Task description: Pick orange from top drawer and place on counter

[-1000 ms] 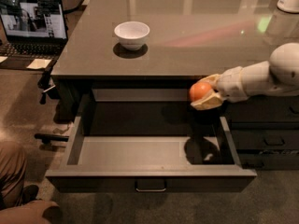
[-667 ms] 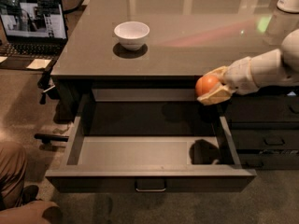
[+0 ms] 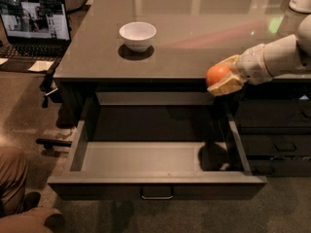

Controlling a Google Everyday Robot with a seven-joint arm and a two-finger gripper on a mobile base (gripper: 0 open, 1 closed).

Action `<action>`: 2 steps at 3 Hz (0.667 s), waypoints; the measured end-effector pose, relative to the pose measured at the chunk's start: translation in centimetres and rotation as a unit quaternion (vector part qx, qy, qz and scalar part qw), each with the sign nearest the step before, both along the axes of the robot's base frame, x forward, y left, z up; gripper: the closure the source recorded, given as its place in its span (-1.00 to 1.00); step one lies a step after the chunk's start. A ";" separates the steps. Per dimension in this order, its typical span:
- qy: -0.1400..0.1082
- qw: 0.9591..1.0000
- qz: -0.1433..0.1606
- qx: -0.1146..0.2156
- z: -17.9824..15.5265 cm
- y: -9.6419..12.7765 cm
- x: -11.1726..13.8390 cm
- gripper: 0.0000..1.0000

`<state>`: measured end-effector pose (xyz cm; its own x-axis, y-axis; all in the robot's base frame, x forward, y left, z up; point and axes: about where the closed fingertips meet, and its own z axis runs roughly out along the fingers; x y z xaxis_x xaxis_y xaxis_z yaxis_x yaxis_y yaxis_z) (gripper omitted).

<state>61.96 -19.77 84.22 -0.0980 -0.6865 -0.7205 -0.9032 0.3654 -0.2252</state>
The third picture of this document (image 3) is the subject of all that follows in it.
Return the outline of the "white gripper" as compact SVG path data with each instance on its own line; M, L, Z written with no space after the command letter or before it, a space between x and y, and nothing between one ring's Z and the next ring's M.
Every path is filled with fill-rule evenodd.
M257 85L272 81L272 76L264 64L264 44L245 50L240 56L232 55L218 63L229 70L237 69L238 75L229 72L219 82L209 86L207 90L214 96L223 96L240 90L247 81Z

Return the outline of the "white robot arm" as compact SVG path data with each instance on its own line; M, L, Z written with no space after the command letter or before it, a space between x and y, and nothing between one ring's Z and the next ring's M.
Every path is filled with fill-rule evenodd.
M245 83L258 85L274 78L310 73L311 16L291 34L269 44L259 44L211 67L206 73L207 91L223 96L240 90Z

